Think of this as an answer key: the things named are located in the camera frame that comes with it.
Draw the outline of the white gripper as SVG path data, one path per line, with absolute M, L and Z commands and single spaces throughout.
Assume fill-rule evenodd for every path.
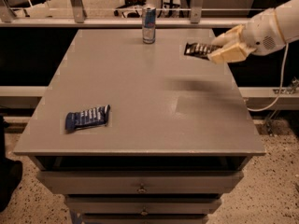
M 215 37 L 212 45 L 222 46 L 207 55 L 215 64 L 237 63 L 248 56 L 264 56 L 281 50 L 286 42 L 278 26 L 278 19 L 273 8 L 269 8 L 242 24 L 233 27 Z

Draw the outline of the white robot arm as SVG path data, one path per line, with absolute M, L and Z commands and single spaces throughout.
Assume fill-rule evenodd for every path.
M 213 63 L 237 63 L 250 54 L 264 56 L 276 52 L 298 39 L 299 0 L 291 0 L 217 36 L 212 44 L 220 48 L 207 57 Z

